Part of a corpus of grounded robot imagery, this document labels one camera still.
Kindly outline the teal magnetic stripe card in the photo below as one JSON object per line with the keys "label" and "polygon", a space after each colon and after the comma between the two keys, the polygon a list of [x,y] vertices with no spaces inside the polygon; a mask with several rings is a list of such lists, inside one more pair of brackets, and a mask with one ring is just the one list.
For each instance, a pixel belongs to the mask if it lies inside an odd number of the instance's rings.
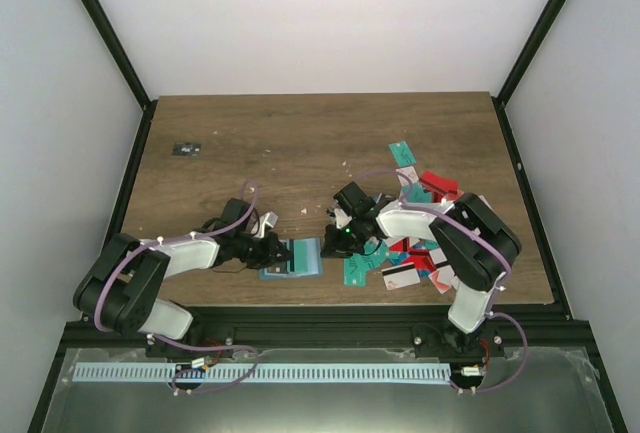
{"label": "teal magnetic stripe card", "polygon": [[311,238],[289,239],[286,241],[287,249],[291,253],[289,258],[290,271],[302,271],[308,268],[311,257],[310,251],[314,245],[315,240]]}

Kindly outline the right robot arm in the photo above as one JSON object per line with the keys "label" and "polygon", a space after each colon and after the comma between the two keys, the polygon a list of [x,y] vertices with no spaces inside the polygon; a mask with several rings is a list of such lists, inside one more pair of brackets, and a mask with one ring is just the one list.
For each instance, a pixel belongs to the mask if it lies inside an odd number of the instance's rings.
{"label": "right robot arm", "polygon": [[521,253],[517,235],[473,193],[436,203],[408,203],[403,196],[376,199],[351,182],[334,195],[325,228],[323,258],[347,259],[365,253],[375,238],[417,238],[434,241],[444,265],[457,279],[442,337],[447,349],[458,356],[480,343],[481,326],[492,316],[497,291],[511,275]]}

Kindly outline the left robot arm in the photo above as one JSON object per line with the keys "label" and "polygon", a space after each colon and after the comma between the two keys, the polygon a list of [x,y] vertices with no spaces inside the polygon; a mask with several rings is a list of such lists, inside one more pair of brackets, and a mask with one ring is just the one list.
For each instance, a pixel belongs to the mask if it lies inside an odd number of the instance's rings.
{"label": "left robot arm", "polygon": [[181,356],[194,356],[205,334],[192,324],[189,310],[159,298],[163,282],[231,260],[251,270],[285,265],[293,253],[273,231],[276,222],[275,213],[259,216],[253,203],[232,198],[219,216],[180,237],[139,240],[119,233],[104,246],[72,303],[100,331],[164,337]]}

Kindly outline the blue leather card holder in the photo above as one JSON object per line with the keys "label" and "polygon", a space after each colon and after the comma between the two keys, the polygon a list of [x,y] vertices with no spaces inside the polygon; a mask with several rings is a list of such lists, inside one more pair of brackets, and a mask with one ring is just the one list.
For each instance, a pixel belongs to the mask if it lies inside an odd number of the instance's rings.
{"label": "blue leather card holder", "polygon": [[324,273],[319,238],[284,239],[281,243],[291,253],[289,259],[261,269],[261,279],[305,278]]}

